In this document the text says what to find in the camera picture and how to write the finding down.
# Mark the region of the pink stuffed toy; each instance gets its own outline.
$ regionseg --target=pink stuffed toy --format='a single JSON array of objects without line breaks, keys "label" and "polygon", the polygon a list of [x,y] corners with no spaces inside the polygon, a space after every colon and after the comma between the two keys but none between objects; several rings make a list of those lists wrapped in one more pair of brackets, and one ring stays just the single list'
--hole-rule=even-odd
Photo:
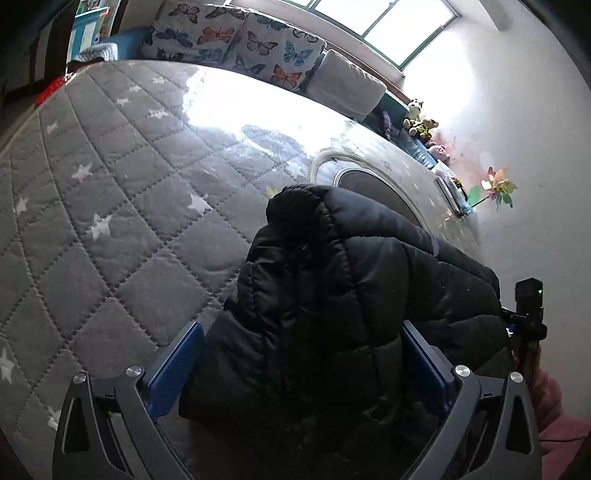
[{"label": "pink stuffed toy", "polygon": [[443,145],[431,144],[429,146],[429,148],[427,149],[427,151],[436,160],[442,161],[443,163],[445,163],[445,165],[449,165],[450,154],[447,153],[447,151],[445,150],[445,147]]}]

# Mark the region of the gray quilted mattress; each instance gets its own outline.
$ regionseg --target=gray quilted mattress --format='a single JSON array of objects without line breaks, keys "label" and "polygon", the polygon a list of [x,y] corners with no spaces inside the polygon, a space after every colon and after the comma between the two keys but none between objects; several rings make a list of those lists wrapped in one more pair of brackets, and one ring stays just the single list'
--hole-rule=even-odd
[{"label": "gray quilted mattress", "polygon": [[[0,427],[34,478],[51,478],[72,376],[118,375],[188,320],[207,329],[268,198],[309,181],[335,145],[433,188],[430,172],[338,113],[207,67],[97,64],[35,111],[0,156]],[[464,237],[443,200],[427,199],[439,235]],[[189,422],[173,412],[161,424],[199,470]]]}]

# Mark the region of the window frame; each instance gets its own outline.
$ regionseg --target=window frame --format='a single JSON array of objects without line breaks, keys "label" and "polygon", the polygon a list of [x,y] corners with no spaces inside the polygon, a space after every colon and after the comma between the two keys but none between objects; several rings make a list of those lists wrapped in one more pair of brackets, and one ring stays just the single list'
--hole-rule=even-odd
[{"label": "window frame", "polygon": [[328,15],[325,15],[324,13],[316,10],[316,6],[318,6],[318,4],[322,0],[310,0],[307,5],[300,5],[292,0],[275,0],[275,1],[280,1],[280,2],[283,2],[286,4],[293,5],[294,7],[298,7],[303,10],[306,10],[306,11],[310,12],[311,14],[316,15],[317,17],[320,17],[323,20],[326,20],[328,23],[331,23],[334,26],[339,27],[341,30],[346,31],[349,35],[352,35],[357,40],[359,40],[361,43],[363,43],[367,47],[371,48],[371,50],[373,50],[374,52],[379,54],[384,60],[386,60],[388,63],[390,63],[391,65],[396,67],[401,72],[404,71],[406,66],[409,63],[411,63],[417,57],[417,55],[420,54],[425,49],[425,47],[427,45],[429,45],[443,30],[445,30],[452,22],[454,22],[458,18],[462,17],[462,15],[453,7],[452,4],[450,4],[449,1],[440,0],[440,2],[442,2],[449,9],[450,13],[452,14],[451,19],[449,19],[444,25],[440,25],[438,28],[436,28],[435,31],[433,33],[431,33],[431,35],[429,35],[417,48],[415,48],[415,50],[400,65],[398,65],[398,64],[396,64],[395,61],[393,61],[391,58],[389,58],[380,49],[374,47],[371,43],[366,41],[365,37],[369,34],[369,32],[371,32],[373,27],[375,27],[379,23],[379,21],[381,19],[383,19],[383,17],[385,17],[386,14],[390,12],[390,10],[393,9],[394,5],[396,5],[400,0],[392,0],[390,2],[390,4],[386,7],[386,10],[384,10],[384,12],[382,12],[382,14],[361,35],[358,34],[357,32],[354,32],[346,25],[343,25],[342,23],[337,22],[333,18],[330,18]]}]

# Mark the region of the butterfly pillow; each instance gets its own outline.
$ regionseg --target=butterfly pillow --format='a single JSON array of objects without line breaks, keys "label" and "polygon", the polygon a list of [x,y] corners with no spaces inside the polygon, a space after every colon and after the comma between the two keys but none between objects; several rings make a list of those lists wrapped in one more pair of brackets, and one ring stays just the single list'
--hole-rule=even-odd
[{"label": "butterfly pillow", "polygon": [[238,7],[203,5],[196,38],[196,61],[221,64],[228,47],[249,16],[249,11]]},{"label": "butterfly pillow", "polygon": [[296,90],[325,46],[321,38],[253,12],[228,48],[223,67]]},{"label": "butterfly pillow", "polygon": [[167,0],[144,38],[147,59],[218,65],[248,11],[195,2]]}]

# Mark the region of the metal bolt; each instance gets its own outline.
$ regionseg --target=metal bolt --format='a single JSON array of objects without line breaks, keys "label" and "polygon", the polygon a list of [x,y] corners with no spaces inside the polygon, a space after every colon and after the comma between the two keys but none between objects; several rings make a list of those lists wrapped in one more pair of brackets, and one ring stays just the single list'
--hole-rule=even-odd
[{"label": "metal bolt", "polygon": [[138,377],[142,372],[142,368],[138,365],[132,365],[125,371],[125,375],[128,377]]},{"label": "metal bolt", "polygon": [[72,381],[76,384],[76,385],[80,385],[81,383],[84,383],[86,381],[86,374],[84,372],[79,372],[76,375],[74,375],[74,377],[72,378]]},{"label": "metal bolt", "polygon": [[456,374],[460,375],[460,377],[468,377],[471,373],[466,365],[458,365],[455,370]]},{"label": "metal bolt", "polygon": [[511,372],[509,378],[512,379],[515,383],[523,382],[523,375],[521,375],[519,372]]}]

